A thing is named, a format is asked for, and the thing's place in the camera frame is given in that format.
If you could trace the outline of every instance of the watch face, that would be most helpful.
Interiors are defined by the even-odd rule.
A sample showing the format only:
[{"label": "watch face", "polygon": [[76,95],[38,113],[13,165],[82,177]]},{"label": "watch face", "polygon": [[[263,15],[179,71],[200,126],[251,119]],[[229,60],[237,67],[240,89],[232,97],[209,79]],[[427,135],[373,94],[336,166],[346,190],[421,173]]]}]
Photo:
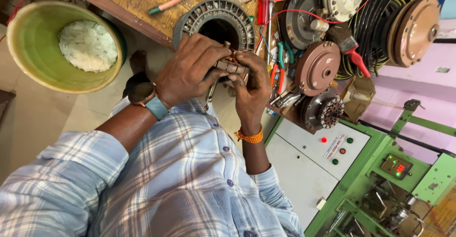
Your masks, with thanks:
[{"label": "watch face", "polygon": [[142,82],[130,91],[128,100],[131,103],[141,102],[154,92],[154,87],[151,82]]}]

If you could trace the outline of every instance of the cable bundle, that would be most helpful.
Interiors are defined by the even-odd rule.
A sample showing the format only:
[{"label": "cable bundle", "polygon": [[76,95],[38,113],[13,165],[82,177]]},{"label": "cable bundle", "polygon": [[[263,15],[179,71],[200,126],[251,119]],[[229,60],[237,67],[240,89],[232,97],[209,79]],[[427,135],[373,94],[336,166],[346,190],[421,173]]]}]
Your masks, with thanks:
[{"label": "cable bundle", "polygon": [[[386,39],[382,33],[388,33],[389,25],[398,11],[411,0],[368,0],[353,18],[348,21],[353,37],[358,42],[357,52],[362,56],[369,71],[378,76],[378,69],[388,61]],[[336,79],[348,79],[362,76],[348,55],[341,59]]]}]

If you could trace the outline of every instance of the plastic bucket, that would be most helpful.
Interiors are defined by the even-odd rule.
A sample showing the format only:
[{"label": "plastic bucket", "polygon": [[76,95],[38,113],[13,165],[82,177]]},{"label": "plastic bucket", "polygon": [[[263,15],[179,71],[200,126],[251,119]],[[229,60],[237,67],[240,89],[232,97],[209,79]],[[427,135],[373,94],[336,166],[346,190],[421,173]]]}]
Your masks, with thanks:
[{"label": "plastic bucket", "polygon": [[[104,72],[85,72],[69,63],[60,51],[59,34],[77,20],[104,26],[117,46],[117,61]],[[65,2],[27,5],[8,24],[8,49],[20,69],[38,83],[65,93],[84,94],[110,84],[126,59],[126,43],[115,25],[93,12]]]}]

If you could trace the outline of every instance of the brush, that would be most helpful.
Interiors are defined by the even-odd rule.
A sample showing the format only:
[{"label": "brush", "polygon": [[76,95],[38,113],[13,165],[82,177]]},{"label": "brush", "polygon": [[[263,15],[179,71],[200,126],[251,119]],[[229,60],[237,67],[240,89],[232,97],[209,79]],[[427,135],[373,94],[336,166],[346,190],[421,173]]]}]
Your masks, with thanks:
[{"label": "brush", "polygon": [[343,55],[348,54],[351,61],[361,70],[362,74],[365,77],[370,77],[370,72],[364,65],[361,55],[356,52],[358,48],[358,43],[355,38],[352,36],[352,32],[348,27],[346,22],[340,24],[334,24],[326,32],[329,37],[339,46],[341,53]]}]

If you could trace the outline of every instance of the hand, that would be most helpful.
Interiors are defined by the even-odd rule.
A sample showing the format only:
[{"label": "hand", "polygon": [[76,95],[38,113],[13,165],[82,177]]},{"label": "hand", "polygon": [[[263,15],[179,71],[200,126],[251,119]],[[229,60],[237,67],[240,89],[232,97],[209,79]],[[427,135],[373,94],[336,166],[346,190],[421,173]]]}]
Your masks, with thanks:
[{"label": "hand", "polygon": [[157,75],[158,98],[170,109],[202,96],[215,79],[228,76],[228,72],[219,68],[208,71],[217,60],[230,54],[222,44],[203,35],[183,36],[177,52]]},{"label": "hand", "polygon": [[250,68],[247,86],[240,75],[228,76],[236,89],[237,115],[241,119],[243,134],[255,135],[259,132],[261,116],[272,93],[266,62],[249,51],[237,52],[236,60]]}]

